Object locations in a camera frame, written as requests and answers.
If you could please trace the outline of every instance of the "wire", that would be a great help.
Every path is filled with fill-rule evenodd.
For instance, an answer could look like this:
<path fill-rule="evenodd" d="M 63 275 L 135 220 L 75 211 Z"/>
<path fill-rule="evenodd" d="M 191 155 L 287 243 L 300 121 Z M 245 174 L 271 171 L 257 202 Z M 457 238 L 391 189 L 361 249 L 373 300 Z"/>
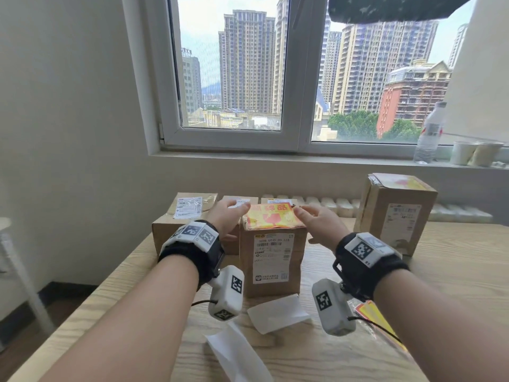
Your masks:
<path fill-rule="evenodd" d="M 400 338 L 398 338 L 396 335 L 392 334 L 389 330 L 386 330 L 384 327 L 380 326 L 378 323 L 375 323 L 374 321 L 363 318 L 362 316 L 349 316 L 348 320 L 361 320 L 363 322 L 372 324 L 372 325 L 378 327 L 379 329 L 383 330 L 386 334 L 391 335 L 395 340 L 397 340 L 401 344 L 403 344 L 403 342 L 400 340 Z"/>
<path fill-rule="evenodd" d="M 214 303 L 214 304 L 217 304 L 217 300 L 200 300 L 199 302 L 194 302 L 193 304 L 191 304 L 191 307 L 192 306 L 196 306 L 197 304 L 201 304 L 201 303 Z"/>

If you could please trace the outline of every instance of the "window pane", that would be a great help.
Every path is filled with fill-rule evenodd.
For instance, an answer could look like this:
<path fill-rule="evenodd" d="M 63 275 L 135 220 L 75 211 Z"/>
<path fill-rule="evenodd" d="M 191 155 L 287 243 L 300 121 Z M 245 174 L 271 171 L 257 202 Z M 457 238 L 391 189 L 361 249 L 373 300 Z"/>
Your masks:
<path fill-rule="evenodd" d="M 474 5 L 429 21 L 341 24 L 327 13 L 311 140 L 416 143 L 444 100 Z"/>
<path fill-rule="evenodd" d="M 184 126 L 281 130 L 289 0 L 178 0 L 178 9 Z"/>

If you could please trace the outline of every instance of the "white window frame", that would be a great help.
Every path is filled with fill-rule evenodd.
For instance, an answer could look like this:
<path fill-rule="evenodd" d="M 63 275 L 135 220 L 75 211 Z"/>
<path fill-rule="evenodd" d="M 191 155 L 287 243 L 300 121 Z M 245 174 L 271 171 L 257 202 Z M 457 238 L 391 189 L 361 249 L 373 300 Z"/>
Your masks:
<path fill-rule="evenodd" d="M 413 156 L 415 144 L 311 141 L 327 0 L 290 0 L 281 131 L 183 127 L 182 123 L 187 122 L 185 92 L 180 102 L 177 92 L 178 80 L 182 82 L 184 80 L 182 59 L 180 51 L 176 57 L 173 55 L 174 48 L 181 47 L 178 3 L 177 0 L 144 0 L 144 2 L 159 102 L 161 121 L 159 131 L 163 149 L 289 152 L 391 159 Z M 449 145 L 439 146 L 436 157 L 448 158 L 451 149 L 452 146 Z M 509 147 L 504 147 L 501 154 L 504 156 L 502 160 L 509 159 Z"/>

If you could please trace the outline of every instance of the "white table leg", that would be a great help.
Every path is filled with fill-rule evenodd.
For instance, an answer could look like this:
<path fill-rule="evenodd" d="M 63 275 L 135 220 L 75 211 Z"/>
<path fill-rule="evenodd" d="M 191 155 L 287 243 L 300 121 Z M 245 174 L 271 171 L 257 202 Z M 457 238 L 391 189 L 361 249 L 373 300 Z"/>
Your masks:
<path fill-rule="evenodd" d="M 14 273 L 18 276 L 25 288 L 25 291 L 27 292 L 30 308 L 32 308 L 32 311 L 34 312 L 37 321 L 39 321 L 44 333 L 50 336 L 53 331 L 55 331 L 55 326 L 53 325 L 46 308 L 44 308 L 39 295 L 37 295 L 28 272 L 14 249 L 14 245 L 12 244 L 9 234 L 6 232 L 0 232 L 0 241 L 7 260 L 11 264 L 14 269 Z"/>

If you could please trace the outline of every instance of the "person's left hand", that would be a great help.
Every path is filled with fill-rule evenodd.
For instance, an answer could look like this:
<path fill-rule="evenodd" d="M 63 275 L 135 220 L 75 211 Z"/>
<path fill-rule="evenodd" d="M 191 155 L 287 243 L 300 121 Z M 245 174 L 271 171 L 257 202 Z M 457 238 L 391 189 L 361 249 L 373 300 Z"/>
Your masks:
<path fill-rule="evenodd" d="M 245 203 L 236 208 L 229 208 L 237 203 L 236 199 L 222 199 L 209 210 L 205 219 L 210 222 L 220 234 L 221 241 L 235 241 L 236 236 L 229 234 L 235 225 L 238 224 L 240 217 L 244 216 L 250 209 L 251 204 Z"/>

